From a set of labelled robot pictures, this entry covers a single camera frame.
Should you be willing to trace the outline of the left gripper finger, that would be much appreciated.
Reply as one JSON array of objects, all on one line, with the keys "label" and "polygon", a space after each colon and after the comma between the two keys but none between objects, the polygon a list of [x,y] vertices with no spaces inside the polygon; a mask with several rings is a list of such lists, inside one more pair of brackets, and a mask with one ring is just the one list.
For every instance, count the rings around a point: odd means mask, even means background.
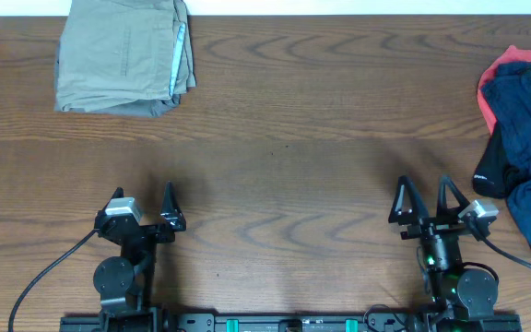
[{"label": "left gripper finger", "polygon": [[186,219],[177,202],[172,182],[167,182],[160,215],[173,231],[186,231]]},{"label": "left gripper finger", "polygon": [[110,200],[116,199],[116,198],[123,198],[124,197],[124,189],[122,187],[117,187],[116,190],[113,192]]}]

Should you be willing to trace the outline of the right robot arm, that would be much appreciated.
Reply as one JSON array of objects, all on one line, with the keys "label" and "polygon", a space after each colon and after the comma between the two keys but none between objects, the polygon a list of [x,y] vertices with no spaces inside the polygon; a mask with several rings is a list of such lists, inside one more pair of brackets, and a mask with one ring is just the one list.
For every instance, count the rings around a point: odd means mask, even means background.
[{"label": "right robot arm", "polygon": [[489,234],[499,210],[489,200],[473,202],[447,176],[440,179],[436,213],[432,216],[413,182],[397,180],[388,221],[406,229],[403,240],[418,240],[418,264],[432,303],[410,315],[407,331],[483,331],[483,319],[494,316],[499,277],[489,266],[465,262],[459,238],[476,240]]}]

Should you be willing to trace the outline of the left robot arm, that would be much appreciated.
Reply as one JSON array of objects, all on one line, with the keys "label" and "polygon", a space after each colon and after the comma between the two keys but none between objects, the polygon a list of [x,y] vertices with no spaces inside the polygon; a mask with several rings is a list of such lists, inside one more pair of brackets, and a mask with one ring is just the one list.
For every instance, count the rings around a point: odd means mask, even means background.
[{"label": "left robot arm", "polygon": [[142,225],[143,212],[136,200],[119,187],[94,219],[98,236],[121,248],[118,256],[103,260],[93,284],[100,295],[102,331],[161,331],[160,308],[150,304],[156,265],[156,248],[172,243],[186,230],[172,183],[167,183],[160,214],[162,222]]}]

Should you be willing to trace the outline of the black garment with logo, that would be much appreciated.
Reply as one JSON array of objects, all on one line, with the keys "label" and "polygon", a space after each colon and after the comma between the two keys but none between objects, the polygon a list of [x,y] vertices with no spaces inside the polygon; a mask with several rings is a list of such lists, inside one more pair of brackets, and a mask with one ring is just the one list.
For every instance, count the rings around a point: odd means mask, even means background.
[{"label": "black garment with logo", "polygon": [[503,145],[502,129],[497,123],[475,169],[472,178],[473,189],[481,196],[504,199],[521,178],[520,170],[509,162]]}]

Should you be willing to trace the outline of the folded khaki trousers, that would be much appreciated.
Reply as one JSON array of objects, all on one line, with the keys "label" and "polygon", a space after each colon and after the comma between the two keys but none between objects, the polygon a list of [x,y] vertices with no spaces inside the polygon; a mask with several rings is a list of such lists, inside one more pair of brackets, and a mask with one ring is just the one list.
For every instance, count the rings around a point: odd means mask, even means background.
[{"label": "folded khaki trousers", "polygon": [[54,109],[160,117],[195,87],[183,0],[74,0],[54,64]]}]

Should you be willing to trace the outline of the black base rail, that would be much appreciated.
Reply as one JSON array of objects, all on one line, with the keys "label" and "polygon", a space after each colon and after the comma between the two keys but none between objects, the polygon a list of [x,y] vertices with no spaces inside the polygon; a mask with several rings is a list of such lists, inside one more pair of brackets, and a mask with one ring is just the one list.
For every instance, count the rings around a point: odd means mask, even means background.
[{"label": "black base rail", "polygon": [[366,331],[483,331],[521,332],[517,315],[495,315],[475,321],[443,319],[428,326],[411,314],[371,312],[363,315],[214,315],[148,313],[128,317],[63,317],[61,332],[366,332]]}]

